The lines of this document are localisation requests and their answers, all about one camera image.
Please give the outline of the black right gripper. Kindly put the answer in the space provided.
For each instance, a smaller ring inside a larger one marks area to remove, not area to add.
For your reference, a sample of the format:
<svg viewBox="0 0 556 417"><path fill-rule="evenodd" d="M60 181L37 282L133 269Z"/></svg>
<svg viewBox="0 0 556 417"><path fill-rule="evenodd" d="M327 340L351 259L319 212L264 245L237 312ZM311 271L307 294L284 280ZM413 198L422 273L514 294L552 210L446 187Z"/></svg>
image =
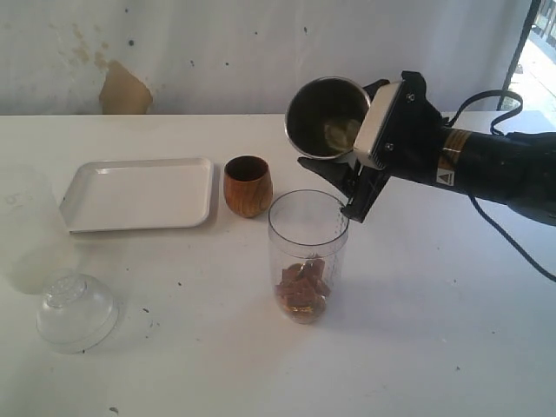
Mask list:
<svg viewBox="0 0 556 417"><path fill-rule="evenodd" d="M347 197L342 214L356 222L364 221L390 177L419 180L432 172L433 159L438 155L434 135L440 130L443 118L427 100L425 78L419 72L406 70L399 81L403 85L379 141L379 158L386 165L383 170L362 165L353 150L351 162L306 156L297 159L304 169L317 174ZM370 104L379 89L389 84L389 80L379 79L364 86L366 102Z"/></svg>

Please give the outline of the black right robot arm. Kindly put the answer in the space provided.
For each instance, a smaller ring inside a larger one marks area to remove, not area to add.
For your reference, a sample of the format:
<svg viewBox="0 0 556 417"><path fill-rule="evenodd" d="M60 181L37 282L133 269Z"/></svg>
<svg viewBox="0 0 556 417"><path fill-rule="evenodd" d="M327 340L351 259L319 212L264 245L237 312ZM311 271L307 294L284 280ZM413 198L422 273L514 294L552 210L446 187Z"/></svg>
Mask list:
<svg viewBox="0 0 556 417"><path fill-rule="evenodd" d="M363 222L392 177L496 202L555 222L555 135L456 127L428 100L422 74L361 87L342 77L303 86L285 116L300 165L344 196Z"/></svg>

